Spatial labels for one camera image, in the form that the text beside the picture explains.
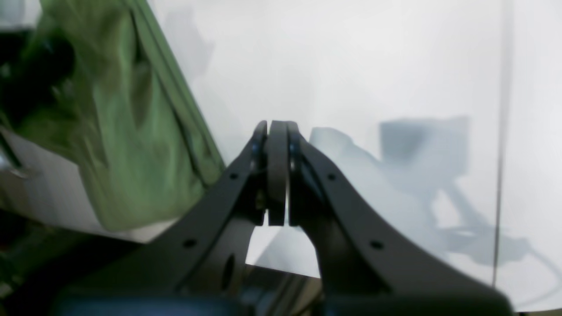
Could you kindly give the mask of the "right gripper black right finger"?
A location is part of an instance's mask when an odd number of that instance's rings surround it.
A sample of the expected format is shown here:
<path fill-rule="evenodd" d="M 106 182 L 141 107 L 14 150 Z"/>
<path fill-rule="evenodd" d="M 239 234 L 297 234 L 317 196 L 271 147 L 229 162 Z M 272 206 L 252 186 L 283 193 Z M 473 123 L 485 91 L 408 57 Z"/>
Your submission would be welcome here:
<path fill-rule="evenodd" d="M 291 226 L 317 255 L 313 316 L 511 316 L 508 299 L 443 263 L 385 221 L 327 156 L 288 123 Z"/>

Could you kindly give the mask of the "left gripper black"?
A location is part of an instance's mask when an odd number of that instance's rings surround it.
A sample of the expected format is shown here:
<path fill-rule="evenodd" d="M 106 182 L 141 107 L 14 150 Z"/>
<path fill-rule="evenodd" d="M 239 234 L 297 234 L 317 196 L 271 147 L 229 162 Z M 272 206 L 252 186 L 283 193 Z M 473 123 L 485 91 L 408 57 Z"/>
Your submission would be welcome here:
<path fill-rule="evenodd" d="M 72 44 L 48 35 L 36 42 L 31 31 L 1 32 L 1 112 L 16 127 L 38 108 L 54 102 L 52 89 L 74 68 Z"/>

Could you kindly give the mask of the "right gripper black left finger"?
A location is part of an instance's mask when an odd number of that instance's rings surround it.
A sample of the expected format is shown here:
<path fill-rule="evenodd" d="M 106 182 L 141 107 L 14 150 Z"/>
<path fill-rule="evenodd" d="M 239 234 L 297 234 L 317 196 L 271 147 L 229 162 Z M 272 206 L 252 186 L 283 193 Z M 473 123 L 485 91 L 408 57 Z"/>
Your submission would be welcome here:
<path fill-rule="evenodd" d="M 253 316 L 239 290 L 255 227 L 285 223 L 288 124 L 259 122 L 181 220 L 62 293 L 53 316 Z"/>

